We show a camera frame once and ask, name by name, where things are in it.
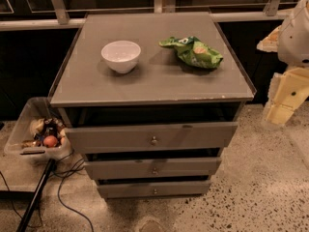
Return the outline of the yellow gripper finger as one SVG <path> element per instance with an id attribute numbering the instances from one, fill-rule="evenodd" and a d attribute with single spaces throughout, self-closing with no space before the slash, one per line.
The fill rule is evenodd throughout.
<path id="1" fill-rule="evenodd" d="M 284 125 L 293 114 L 289 107 L 272 105 L 267 112 L 266 120 L 274 125 Z"/>
<path id="2" fill-rule="evenodd" d="M 278 38 L 280 27 L 273 29 L 263 40 L 257 44 L 257 49 L 264 52 L 276 52 L 278 50 Z"/>

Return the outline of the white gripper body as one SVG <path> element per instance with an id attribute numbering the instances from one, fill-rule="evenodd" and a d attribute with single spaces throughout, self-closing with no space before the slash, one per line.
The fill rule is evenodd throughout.
<path id="1" fill-rule="evenodd" d="M 294 112 L 309 97 L 309 70 L 289 67 L 282 74 L 275 73 L 268 90 L 272 113 Z"/>

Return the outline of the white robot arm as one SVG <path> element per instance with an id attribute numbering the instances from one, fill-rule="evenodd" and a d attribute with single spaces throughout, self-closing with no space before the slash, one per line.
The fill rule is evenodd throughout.
<path id="1" fill-rule="evenodd" d="M 257 48 L 276 52 L 287 64 L 268 88 L 263 122 L 284 126 L 309 97 L 309 0 L 299 0 L 282 24 L 259 41 Z"/>

